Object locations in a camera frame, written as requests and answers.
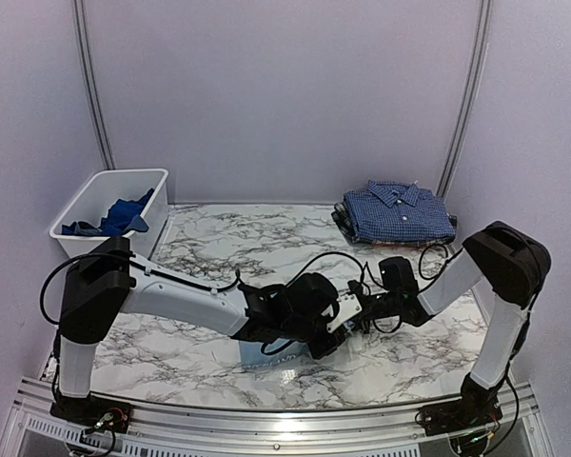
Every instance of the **stack of folded clothes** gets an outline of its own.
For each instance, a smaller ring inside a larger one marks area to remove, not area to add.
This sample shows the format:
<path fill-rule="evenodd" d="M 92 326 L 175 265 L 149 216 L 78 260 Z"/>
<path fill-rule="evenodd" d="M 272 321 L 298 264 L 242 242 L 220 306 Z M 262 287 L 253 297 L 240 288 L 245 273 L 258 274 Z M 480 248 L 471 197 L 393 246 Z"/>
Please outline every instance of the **stack of folded clothes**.
<path fill-rule="evenodd" d="M 457 219 L 442 199 L 416 184 L 368 181 L 334 209 L 334 222 L 352 243 L 427 246 L 452 243 L 456 235 Z"/>

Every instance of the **shirt collar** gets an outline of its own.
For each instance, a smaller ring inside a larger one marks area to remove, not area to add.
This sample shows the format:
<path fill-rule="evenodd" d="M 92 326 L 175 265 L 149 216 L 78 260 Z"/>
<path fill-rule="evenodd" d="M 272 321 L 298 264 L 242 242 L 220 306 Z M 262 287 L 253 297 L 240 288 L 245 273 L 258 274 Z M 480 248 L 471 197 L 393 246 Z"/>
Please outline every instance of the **shirt collar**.
<path fill-rule="evenodd" d="M 398 200 L 406 202 L 411 207 L 417 206 L 419 199 L 419 188 L 416 185 L 402 184 L 398 185 L 399 188 L 405 188 L 404 192 L 400 192 L 394 188 L 396 183 L 379 183 L 376 181 L 368 181 L 367 189 L 375 195 L 379 200 L 387 205 L 388 208 L 393 207 L 393 204 Z"/>

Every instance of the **gray wall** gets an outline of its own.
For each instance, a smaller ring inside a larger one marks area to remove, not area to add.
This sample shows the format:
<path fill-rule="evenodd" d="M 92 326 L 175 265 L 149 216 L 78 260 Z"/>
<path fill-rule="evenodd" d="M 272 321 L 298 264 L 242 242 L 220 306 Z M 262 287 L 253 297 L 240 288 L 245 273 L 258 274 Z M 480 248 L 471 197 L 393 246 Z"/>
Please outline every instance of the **gray wall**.
<path fill-rule="evenodd" d="M 88 3 L 117 166 L 168 168 L 172 200 L 438 185 L 478 1 Z"/>
<path fill-rule="evenodd" d="M 37 297 L 65 256 L 49 225 L 100 167 L 79 69 L 69 2 L 0 0 L 0 436 L 53 337 Z"/>
<path fill-rule="evenodd" d="M 496 2 L 447 203 L 463 235 L 502 219 L 552 254 L 516 369 L 531 379 L 556 455 L 571 457 L 571 0 Z"/>

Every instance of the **white plastic bin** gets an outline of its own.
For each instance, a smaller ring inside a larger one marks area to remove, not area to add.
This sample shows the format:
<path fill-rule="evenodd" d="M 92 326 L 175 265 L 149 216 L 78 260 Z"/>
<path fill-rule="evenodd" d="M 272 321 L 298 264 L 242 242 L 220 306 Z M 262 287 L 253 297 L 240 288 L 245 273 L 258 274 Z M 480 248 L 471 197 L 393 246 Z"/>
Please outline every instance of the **white plastic bin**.
<path fill-rule="evenodd" d="M 99 227 L 102 217 L 119 198 L 139 200 L 149 189 L 154 193 L 141 216 L 149 225 L 146 233 L 130 231 L 131 250 L 149 257 L 167 221 L 166 169 L 117 169 L 101 171 L 72 199 L 50 229 L 50 237 L 59 242 L 69 257 L 85 254 L 105 242 L 107 236 L 67 236 L 61 234 L 62 225 L 85 221 Z"/>

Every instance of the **marble surface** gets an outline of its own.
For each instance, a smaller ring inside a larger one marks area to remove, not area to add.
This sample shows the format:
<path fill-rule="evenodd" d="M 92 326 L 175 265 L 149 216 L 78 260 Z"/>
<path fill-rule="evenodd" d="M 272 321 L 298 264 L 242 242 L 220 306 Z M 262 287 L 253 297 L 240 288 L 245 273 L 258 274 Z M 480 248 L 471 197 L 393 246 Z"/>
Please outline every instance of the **marble surface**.
<path fill-rule="evenodd" d="M 421 249 L 349 245 L 329 206 L 211 205 L 171 210 L 153 260 L 224 285 L 238 268 L 254 286 L 289 280 L 308 260 L 343 250 L 378 276 L 378 262 L 402 255 L 415 266 Z M 426 255 L 423 271 L 439 270 L 443 254 Z M 312 270 L 339 291 L 359 270 L 328 256 Z M 385 328 L 391 319 L 380 322 Z M 239 344 L 206 328 L 120 314 L 95 358 L 91 388 L 130 398 L 181 405 L 235 408 L 363 407 L 459 391 L 485 335 L 470 293 L 422 328 L 404 325 L 387 335 L 355 333 L 333 354 L 300 356 L 276 367 L 243 368 Z M 52 378 L 54 363 L 45 377 Z"/>

